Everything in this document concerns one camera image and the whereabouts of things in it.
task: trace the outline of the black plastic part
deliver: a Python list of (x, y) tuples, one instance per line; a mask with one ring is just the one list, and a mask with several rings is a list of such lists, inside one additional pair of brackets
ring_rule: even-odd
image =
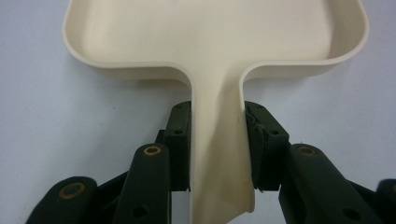
[(140, 147), (134, 154), (113, 224), (170, 223), (169, 150), (161, 144)]
[(84, 223), (111, 223), (127, 175), (123, 173), (97, 188)]
[(245, 102), (251, 177), (259, 190), (279, 190), (289, 134), (262, 105)]
[(163, 135), (165, 134), (165, 130), (159, 130), (157, 133), (157, 137), (155, 138), (155, 143), (164, 144)]
[(359, 193), (363, 200), (369, 204), (372, 208), (375, 208), (375, 193), (361, 185), (358, 185), (352, 181), (349, 184)]
[[(279, 200), (289, 224), (383, 223), (318, 148), (291, 146), (285, 165), (291, 178), (282, 183)], [(304, 209), (294, 206), (299, 198), (305, 207), (304, 218), (301, 218)]]
[(396, 179), (379, 182), (375, 192), (375, 209), (385, 223), (396, 223)]
[(27, 224), (85, 223), (84, 216), (96, 192), (88, 177), (70, 177), (53, 186), (27, 220)]
[(171, 190), (190, 189), (191, 102), (175, 105), (163, 133), (163, 143), (169, 148)]

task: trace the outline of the light gray background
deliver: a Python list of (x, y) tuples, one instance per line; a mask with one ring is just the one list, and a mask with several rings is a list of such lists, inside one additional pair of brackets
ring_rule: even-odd
[[(364, 49), (331, 72), (245, 85), (292, 143), (321, 148), (346, 178), (375, 189), (396, 178), (396, 1), (362, 1), (371, 23)], [(47, 190), (73, 175), (98, 184), (126, 171), (153, 142), (172, 105), (190, 100), (175, 81), (98, 75), (66, 51), (68, 0), (0, 0), (0, 223), (24, 223)], [(284, 223), (277, 193), (232, 223)], [(174, 194), (186, 223), (188, 193)]]

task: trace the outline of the white plastic dustpan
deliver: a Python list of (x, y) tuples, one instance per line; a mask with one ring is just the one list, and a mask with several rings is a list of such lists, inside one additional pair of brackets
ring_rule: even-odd
[(243, 82), (313, 76), (352, 57), (360, 0), (71, 0), (64, 43), (82, 62), (191, 86), (191, 223), (251, 212)]

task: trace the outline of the screw hole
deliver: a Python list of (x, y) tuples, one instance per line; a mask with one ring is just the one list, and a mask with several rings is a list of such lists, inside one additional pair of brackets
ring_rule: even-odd
[(134, 218), (141, 218), (145, 217), (149, 213), (149, 210), (145, 206), (137, 206), (134, 211), (132, 211), (132, 214)]
[(154, 156), (160, 153), (161, 149), (159, 147), (146, 147), (144, 152), (148, 156)]
[(361, 219), (361, 214), (359, 214), (356, 210), (351, 209), (351, 208), (344, 208), (343, 209), (344, 215), (346, 217), (352, 219), (352, 220), (360, 220)]
[(61, 199), (73, 199), (79, 196), (82, 192), (84, 192), (85, 185), (81, 182), (75, 182), (64, 186), (59, 191), (59, 197)]
[(317, 155), (317, 152), (310, 147), (299, 147), (298, 149), (300, 150), (301, 153), (305, 154), (305, 156)]
[(271, 132), (270, 132), (270, 134), (273, 134), (273, 135), (278, 135), (278, 134), (279, 134), (279, 132), (278, 132), (278, 131), (271, 131)]

